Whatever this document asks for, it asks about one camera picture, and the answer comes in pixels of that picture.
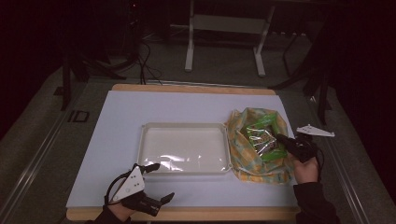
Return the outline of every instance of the tray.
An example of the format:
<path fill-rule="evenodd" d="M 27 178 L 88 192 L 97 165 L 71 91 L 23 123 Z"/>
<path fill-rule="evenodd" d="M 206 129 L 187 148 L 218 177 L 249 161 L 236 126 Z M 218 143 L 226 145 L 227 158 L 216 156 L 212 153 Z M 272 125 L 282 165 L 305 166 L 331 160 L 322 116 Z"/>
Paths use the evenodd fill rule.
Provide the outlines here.
<path fill-rule="evenodd" d="M 221 123 L 147 123 L 138 164 L 159 163 L 151 174 L 225 174 L 231 168 L 227 131 Z"/>

